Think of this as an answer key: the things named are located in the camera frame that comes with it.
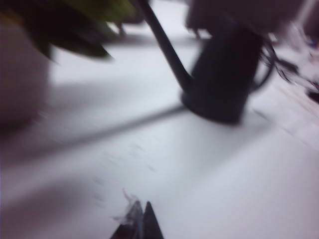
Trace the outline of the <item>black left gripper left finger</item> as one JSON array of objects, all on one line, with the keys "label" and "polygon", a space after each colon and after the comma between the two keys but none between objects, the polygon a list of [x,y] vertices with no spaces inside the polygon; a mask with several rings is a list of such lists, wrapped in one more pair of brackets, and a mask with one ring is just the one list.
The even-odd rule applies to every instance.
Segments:
[{"label": "black left gripper left finger", "polygon": [[125,216],[120,218],[119,226],[113,232],[112,239],[142,239],[144,236],[143,209],[139,200],[129,204]]}]

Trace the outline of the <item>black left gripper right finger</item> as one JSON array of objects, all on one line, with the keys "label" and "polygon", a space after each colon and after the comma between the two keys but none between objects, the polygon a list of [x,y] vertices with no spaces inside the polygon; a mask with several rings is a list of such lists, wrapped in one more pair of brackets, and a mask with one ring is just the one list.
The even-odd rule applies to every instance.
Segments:
[{"label": "black left gripper right finger", "polygon": [[143,215],[143,238],[164,239],[150,201],[147,201]]}]

